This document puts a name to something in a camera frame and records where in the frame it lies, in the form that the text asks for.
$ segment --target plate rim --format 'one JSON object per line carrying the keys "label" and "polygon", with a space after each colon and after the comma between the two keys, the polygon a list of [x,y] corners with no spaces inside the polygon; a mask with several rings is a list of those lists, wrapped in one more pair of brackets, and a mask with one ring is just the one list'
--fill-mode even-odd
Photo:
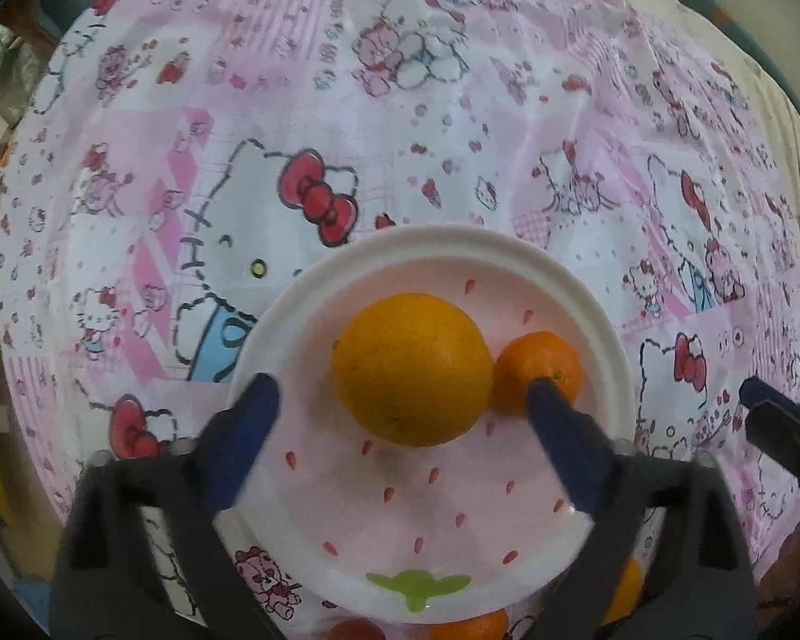
{"label": "plate rim", "polygon": [[[446,252],[452,247],[466,252],[461,255]],[[410,259],[428,257],[463,257],[477,260],[486,265],[510,269],[504,265],[504,262],[493,260],[491,257],[493,252],[510,254],[510,262],[513,264],[516,261],[524,260],[532,268],[535,263],[539,268],[539,278],[550,278],[551,275],[561,277],[561,283],[558,286],[560,291],[557,292],[552,292],[538,282],[534,282],[533,279],[530,280],[530,283],[545,290],[546,294],[555,298],[570,315],[576,310],[582,313],[581,317],[572,315],[578,330],[585,335],[591,348],[604,349],[606,352],[604,357],[599,359],[599,366],[602,368],[602,383],[599,384],[599,389],[606,394],[616,390],[619,411],[606,412],[607,420],[604,428],[612,438],[631,438],[637,409],[629,361],[619,335],[599,301],[569,269],[537,245],[518,239],[514,235],[504,235],[465,224],[423,224],[388,228],[345,245],[305,269],[269,305],[245,339],[235,366],[226,406],[231,406],[232,401],[241,394],[254,373],[262,370],[256,367],[254,361],[250,361],[250,358],[262,355],[260,339],[273,333],[279,325],[285,323],[285,320],[289,320],[291,310],[299,307],[301,299],[307,299],[313,295],[310,293],[313,290],[325,290],[326,295],[332,295],[334,291],[346,286],[349,282],[377,269]],[[393,258],[381,262],[375,261],[376,258],[384,258],[386,254],[393,255]],[[525,279],[528,278],[521,272],[514,271],[514,274]],[[557,295],[561,292],[565,294],[567,291],[569,292],[567,296]],[[625,377],[627,380],[617,381],[614,376]],[[289,529],[284,522],[273,521],[277,518],[258,516],[258,520],[262,522],[263,526],[254,525],[257,511],[245,505],[243,496],[256,488],[255,479],[259,460],[260,455],[246,479],[241,499],[235,505],[250,533],[269,551],[270,555],[278,562],[279,567],[306,589],[353,613],[360,613],[386,622],[445,623],[503,609],[518,603],[538,591],[541,586],[538,583],[540,570],[548,570],[551,567],[563,569],[568,566],[573,556],[578,553],[591,528],[589,517],[575,513],[572,515],[573,527],[569,543],[575,540],[578,543],[574,547],[574,551],[570,550],[568,555],[560,555],[556,561],[548,565],[542,565],[538,559],[534,558],[529,561],[514,562],[506,569],[508,571],[506,574],[486,586],[471,586],[461,593],[433,597],[430,605],[424,611],[411,613],[407,611],[403,604],[403,598],[397,593],[381,589],[365,579],[341,573],[339,569],[332,566],[331,560],[321,557],[318,553],[302,555],[301,547],[298,545],[299,539],[290,537]],[[272,509],[265,508],[265,511],[271,512]],[[561,565],[559,559],[562,558],[565,558],[565,561]]]}

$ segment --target large orange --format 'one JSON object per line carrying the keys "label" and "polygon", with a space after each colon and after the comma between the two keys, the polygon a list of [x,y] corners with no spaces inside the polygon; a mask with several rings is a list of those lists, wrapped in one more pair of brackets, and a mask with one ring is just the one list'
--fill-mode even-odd
{"label": "large orange", "polygon": [[507,344],[495,363],[493,408],[511,417],[526,415],[527,388],[537,378],[551,378],[569,404],[581,393],[578,353],[553,332],[531,332]]}
{"label": "large orange", "polygon": [[335,345],[332,370],[359,424],[411,447],[464,434],[492,391],[492,356],[477,325],[426,293],[399,293],[359,311]]}
{"label": "large orange", "polygon": [[427,640],[503,640],[509,630],[507,612],[501,609],[473,619],[427,627]]}

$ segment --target screw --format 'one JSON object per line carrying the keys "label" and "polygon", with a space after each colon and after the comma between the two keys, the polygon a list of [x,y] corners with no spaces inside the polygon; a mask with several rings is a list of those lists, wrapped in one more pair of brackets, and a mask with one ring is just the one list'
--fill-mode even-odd
{"label": "screw", "polygon": [[195,438],[177,438],[177,440],[171,444],[171,447],[169,448],[169,454],[188,455],[195,449],[195,444]]}
{"label": "screw", "polygon": [[103,467],[104,465],[109,464],[113,461],[115,457],[113,453],[109,450],[98,450],[97,452],[93,452],[92,456],[87,459],[86,466],[87,467]]}
{"label": "screw", "polygon": [[696,455],[693,456],[693,459],[701,467],[708,469],[717,467],[717,461],[714,459],[714,455],[712,455],[710,452],[697,452]]}
{"label": "screw", "polygon": [[637,454],[636,445],[626,438],[617,438],[613,441],[611,447],[617,455],[622,455],[623,457],[633,457]]}

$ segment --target white plate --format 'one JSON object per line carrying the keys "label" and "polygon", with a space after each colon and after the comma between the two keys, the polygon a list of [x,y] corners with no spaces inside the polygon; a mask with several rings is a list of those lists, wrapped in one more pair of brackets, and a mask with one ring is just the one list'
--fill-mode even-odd
{"label": "white plate", "polygon": [[[459,305],[493,358],[524,333],[564,337],[585,371],[575,406],[611,438],[633,436],[631,374],[578,279],[534,245],[459,225],[389,228],[346,245],[296,278],[252,330],[229,400],[257,372],[282,385],[281,417],[238,504],[262,545],[297,582],[352,612],[461,620],[545,586],[574,558],[590,521],[564,502],[524,420],[487,413],[460,438],[418,450],[353,421],[332,389],[333,342],[359,309],[398,292]],[[445,586],[466,585],[410,600],[366,577],[406,570],[464,576]]]}

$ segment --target pink tablecloth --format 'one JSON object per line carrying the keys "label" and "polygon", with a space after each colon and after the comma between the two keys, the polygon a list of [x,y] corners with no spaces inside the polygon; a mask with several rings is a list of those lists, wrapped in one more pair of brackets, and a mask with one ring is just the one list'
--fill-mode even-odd
{"label": "pink tablecloth", "polygon": [[[787,177],[723,66],[623,0],[95,0],[17,138],[0,334],[62,518],[92,452],[157,454],[224,406],[299,271],[379,228],[470,221],[602,302],[636,444],[717,455],[753,560],[796,524],[736,403],[753,373],[800,402]],[[270,571],[256,595],[287,633],[340,613]]]}

